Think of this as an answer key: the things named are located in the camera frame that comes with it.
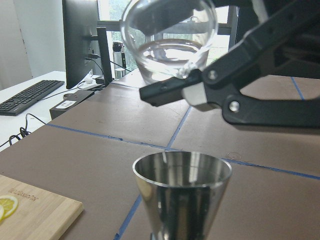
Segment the white desk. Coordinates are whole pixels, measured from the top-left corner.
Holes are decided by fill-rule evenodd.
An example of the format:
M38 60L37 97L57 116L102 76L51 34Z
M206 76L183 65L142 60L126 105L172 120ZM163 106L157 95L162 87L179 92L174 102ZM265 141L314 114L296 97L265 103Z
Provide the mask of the white desk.
M32 86L33 84L40 82L41 80L59 80L59 81L64 81L66 82L66 73L63 71L52 71L50 73L44 74L39 77L35 77L31 80L22 82L20 84L17 84L15 86L6 88L4 90L0 91L0 103L4 102L5 100L9 99L10 97L16 95L17 93L21 92L22 90ZM86 84L81 88L86 88L90 85L93 85L95 82L92 84ZM66 85L62 85L59 88L57 88L55 91L50 93L48 96L52 96L54 94L66 91ZM19 133L19 128L20 127L25 127L26 126L26 114L30 113L44 121L45 123L48 123L51 121L51 115L49 112L49 109L57 105L63 100L63 95L68 94L68 93L74 93L78 91L78 89L70 90L66 93L61 93L56 96L53 96L51 98L48 98L46 100L40 101L30 108L26 109L24 112L19 114L18 116L0 116L0 145L2 145L4 142L6 142L11 135L17 135ZM29 132L33 132L36 129L40 128L43 126L43 123L38 121L36 118L32 116L28 116L28 126L27 130ZM6 145L0 147L0 151L3 149L9 147L9 143Z

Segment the black keyboard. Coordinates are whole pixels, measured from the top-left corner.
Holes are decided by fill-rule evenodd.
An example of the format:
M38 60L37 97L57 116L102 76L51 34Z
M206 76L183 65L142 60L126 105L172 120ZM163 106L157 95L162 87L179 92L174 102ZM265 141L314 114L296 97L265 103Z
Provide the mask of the black keyboard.
M0 103L0 115L17 116L63 85L64 81L42 80Z

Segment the water bottle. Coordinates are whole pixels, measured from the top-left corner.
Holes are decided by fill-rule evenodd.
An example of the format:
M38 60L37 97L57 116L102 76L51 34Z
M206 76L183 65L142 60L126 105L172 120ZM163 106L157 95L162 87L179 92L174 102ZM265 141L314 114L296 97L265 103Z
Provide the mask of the water bottle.
M121 41L114 41L112 44L113 50L113 61L117 64L114 66L114 80L117 81L126 75L126 56L125 56L125 46Z

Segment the wooden cutting board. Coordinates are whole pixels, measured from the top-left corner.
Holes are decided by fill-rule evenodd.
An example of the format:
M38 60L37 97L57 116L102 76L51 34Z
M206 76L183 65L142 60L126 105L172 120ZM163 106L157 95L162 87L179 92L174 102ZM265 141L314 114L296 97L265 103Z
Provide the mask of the wooden cutting board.
M83 210L79 201L0 175L0 196L18 199L0 221L1 240L58 240Z

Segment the metal cup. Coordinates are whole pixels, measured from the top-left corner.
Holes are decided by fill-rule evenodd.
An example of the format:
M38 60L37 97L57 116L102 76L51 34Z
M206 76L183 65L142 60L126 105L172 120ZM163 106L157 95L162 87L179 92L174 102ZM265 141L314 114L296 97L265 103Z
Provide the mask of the metal cup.
M205 240L232 174L199 152L160 152L133 164L156 240Z

